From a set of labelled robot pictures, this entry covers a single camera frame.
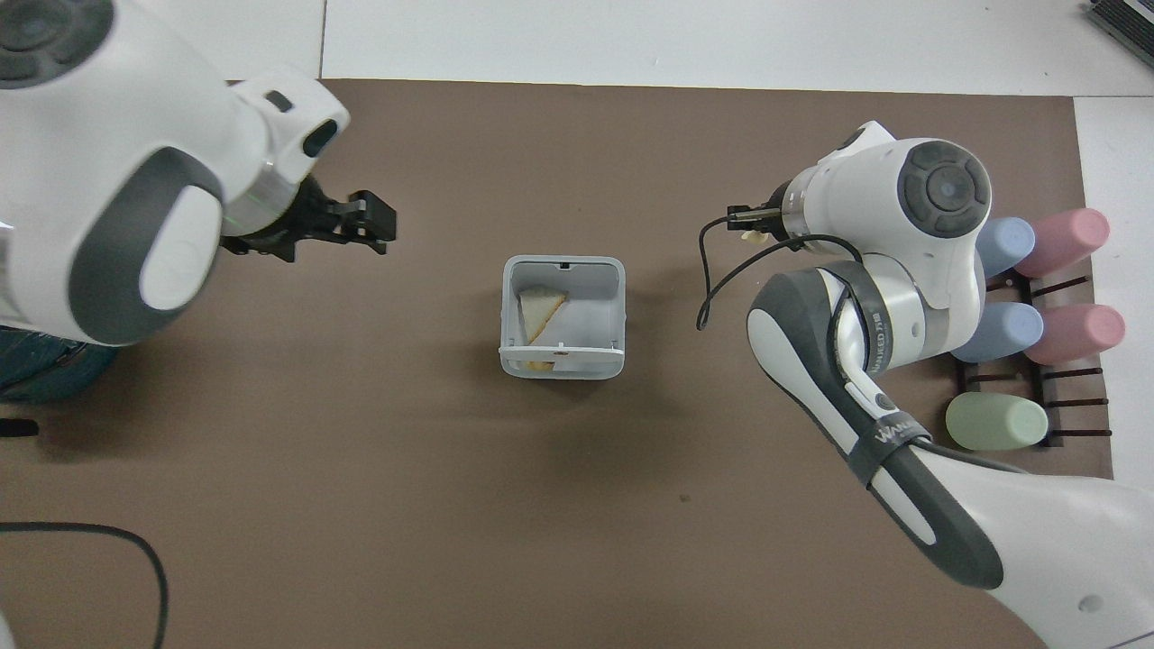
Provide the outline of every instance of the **pink bottle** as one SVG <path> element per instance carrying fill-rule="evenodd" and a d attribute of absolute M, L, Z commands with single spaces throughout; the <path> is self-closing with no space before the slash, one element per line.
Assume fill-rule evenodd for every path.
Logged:
<path fill-rule="evenodd" d="M 1034 226 L 1034 251 L 1014 269 L 1026 277 L 1042 277 L 1086 259 L 1106 244 L 1110 224 L 1096 209 L 1079 208 L 1040 218 Z"/>
<path fill-rule="evenodd" d="M 1106 351 L 1126 335 L 1122 314 L 1101 304 L 1071 304 L 1040 313 L 1042 338 L 1026 350 L 1039 365 L 1059 365 Z"/>

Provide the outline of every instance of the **toast slice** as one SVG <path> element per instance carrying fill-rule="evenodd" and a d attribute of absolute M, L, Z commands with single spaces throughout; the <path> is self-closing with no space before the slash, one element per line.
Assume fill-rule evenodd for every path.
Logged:
<path fill-rule="evenodd" d="M 517 293 L 520 301 L 520 321 L 525 324 L 525 338 L 529 344 L 541 335 L 553 314 L 561 308 L 569 293 L 548 286 L 530 286 Z"/>

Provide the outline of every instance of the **white floor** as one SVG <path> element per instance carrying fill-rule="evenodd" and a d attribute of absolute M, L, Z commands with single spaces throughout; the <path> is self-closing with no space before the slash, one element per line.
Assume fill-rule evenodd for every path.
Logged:
<path fill-rule="evenodd" d="M 228 79 L 290 62 L 325 77 L 1078 97 L 1086 202 L 1114 224 L 1095 286 L 1129 326 L 1102 360 L 1115 473 L 1154 490 L 1140 388 L 1154 345 L 1140 282 L 1154 266 L 1154 69 L 1078 0 L 140 1 Z"/>

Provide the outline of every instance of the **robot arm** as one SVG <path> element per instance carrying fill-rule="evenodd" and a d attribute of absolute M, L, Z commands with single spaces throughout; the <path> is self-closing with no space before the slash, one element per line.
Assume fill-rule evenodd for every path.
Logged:
<path fill-rule="evenodd" d="M 1154 495 L 939 449 L 872 380 L 973 333 L 973 238 L 989 209 L 981 163 L 949 142 L 894 141 L 871 122 L 782 187 L 750 210 L 765 231 L 834 234 L 864 255 L 766 283 L 747 320 L 766 375 L 919 550 L 989 590 L 1049 647 L 1154 647 Z"/>
<path fill-rule="evenodd" d="M 130 0 L 0 1 L 0 324 L 138 342 L 200 291 L 218 245 L 384 252 L 396 214 L 308 177 L 349 113 L 278 69 L 228 87 Z"/>

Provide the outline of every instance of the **cable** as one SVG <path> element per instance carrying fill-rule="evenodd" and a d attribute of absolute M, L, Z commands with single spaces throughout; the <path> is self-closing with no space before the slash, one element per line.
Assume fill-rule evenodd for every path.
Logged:
<path fill-rule="evenodd" d="M 705 274 L 705 294 L 710 294 L 710 290 L 713 288 L 713 279 L 710 277 L 710 261 L 705 256 L 705 233 L 710 231 L 714 225 L 721 225 L 722 223 L 729 221 L 730 216 L 726 215 L 706 223 L 702 226 L 700 233 L 697 234 L 697 249 L 702 253 L 702 270 Z M 705 320 L 710 319 L 710 307 L 705 306 Z"/>
<path fill-rule="evenodd" d="M 1028 471 L 1024 471 L 1013 464 L 1006 464 L 1004 462 L 997 462 L 995 460 L 987 460 L 984 457 L 977 457 L 976 455 L 961 453 L 952 448 L 936 445 L 926 438 L 915 438 L 909 443 L 921 448 L 922 450 L 932 453 L 934 455 L 941 455 L 942 457 L 949 457 L 950 460 L 957 460 L 958 462 L 965 462 L 966 464 L 974 464 L 975 467 L 994 469 L 996 471 L 1006 471 L 1009 473 L 1028 473 Z"/>
<path fill-rule="evenodd" d="M 702 249 L 703 251 L 704 251 L 704 246 L 705 246 L 705 244 L 704 244 L 704 237 L 705 237 L 705 229 L 702 229 L 702 237 L 699 238 L 699 240 L 702 241 Z M 740 264 L 737 264 L 736 268 L 734 268 L 733 270 L 730 270 L 728 275 L 726 275 L 725 277 L 721 278 L 720 282 L 718 282 L 717 286 L 713 286 L 713 288 L 709 286 L 709 275 L 706 274 L 706 279 L 705 279 L 705 283 L 706 283 L 705 300 L 702 303 L 702 307 L 697 311 L 697 330 L 700 331 L 702 329 L 705 328 L 706 324 L 709 324 L 709 322 L 710 322 L 710 303 L 721 291 L 721 288 L 725 286 L 726 284 L 728 284 L 730 279 L 733 279 L 734 277 L 736 277 L 742 270 L 745 270 L 747 268 L 749 268 L 750 266 L 757 263 L 758 261 L 760 261 L 762 259 L 769 256 L 770 254 L 775 253 L 775 252 L 778 252 L 778 251 L 780 251 L 782 248 L 787 248 L 790 245 L 802 244 L 802 243 L 805 243 L 805 241 L 829 241 L 831 244 L 834 244 L 837 246 L 840 246 L 840 247 L 845 248 L 846 252 L 848 252 L 850 254 L 850 256 L 854 258 L 854 261 L 856 261 L 859 263 L 861 263 L 861 261 L 862 261 L 862 254 L 857 251 L 857 248 L 854 247 L 853 244 L 850 244 L 849 241 L 847 241 L 847 240 L 845 240 L 845 239 L 842 239 L 840 237 L 834 237 L 832 234 L 802 234 L 800 237 L 794 237 L 792 239 L 786 239 L 785 241 L 774 244 L 774 245 L 765 248 L 764 251 L 758 252 L 757 254 L 755 254 L 754 256 L 747 259 L 745 261 L 741 262 Z"/>
<path fill-rule="evenodd" d="M 0 534 L 3 532 L 100 534 L 127 540 L 141 549 L 141 551 L 144 552 L 144 555 L 148 557 L 149 562 L 152 565 L 152 572 L 156 573 L 156 581 L 160 591 L 160 609 L 157 613 L 156 636 L 152 639 L 152 649 L 160 649 L 160 644 L 164 643 L 165 628 L 168 626 L 168 577 L 164 574 L 164 565 L 160 562 L 160 555 L 156 553 L 156 550 L 153 550 L 151 545 L 149 545 L 149 542 L 128 530 L 95 523 L 54 523 L 44 521 L 0 522 Z"/>

